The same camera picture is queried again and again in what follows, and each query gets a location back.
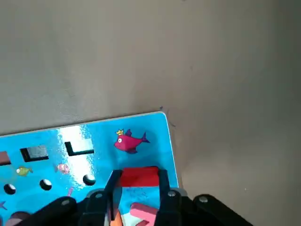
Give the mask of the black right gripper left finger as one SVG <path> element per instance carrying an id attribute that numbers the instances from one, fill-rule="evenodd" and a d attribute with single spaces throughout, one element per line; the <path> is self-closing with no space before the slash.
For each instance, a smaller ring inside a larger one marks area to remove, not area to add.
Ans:
<path id="1" fill-rule="evenodd" d="M 104 189 L 77 202 L 69 196 L 60 197 L 30 217 L 31 226 L 104 226 L 115 219 L 114 191 L 122 170 L 114 170 Z"/>

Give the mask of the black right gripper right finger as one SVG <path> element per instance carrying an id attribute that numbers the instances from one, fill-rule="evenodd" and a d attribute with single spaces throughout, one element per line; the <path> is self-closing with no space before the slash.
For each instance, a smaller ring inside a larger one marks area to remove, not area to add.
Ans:
<path id="1" fill-rule="evenodd" d="M 160 207 L 158 226 L 252 226 L 252 224 L 209 194 L 190 199 L 171 189 L 166 170 L 158 171 Z"/>

